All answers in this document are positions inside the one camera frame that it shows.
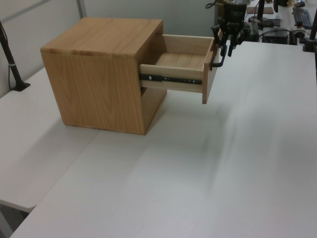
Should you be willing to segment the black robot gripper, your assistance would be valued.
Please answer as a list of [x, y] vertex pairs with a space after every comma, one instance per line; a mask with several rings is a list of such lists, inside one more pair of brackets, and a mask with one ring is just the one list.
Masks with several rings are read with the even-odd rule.
[[232, 55], [232, 51], [237, 45], [240, 45], [245, 39], [244, 17], [247, 4], [234, 2], [225, 2], [223, 4], [223, 13], [221, 23], [211, 28], [215, 42], [221, 49], [220, 55], [223, 57], [226, 54], [226, 41], [228, 39], [228, 28], [230, 36], [230, 45], [228, 56]]

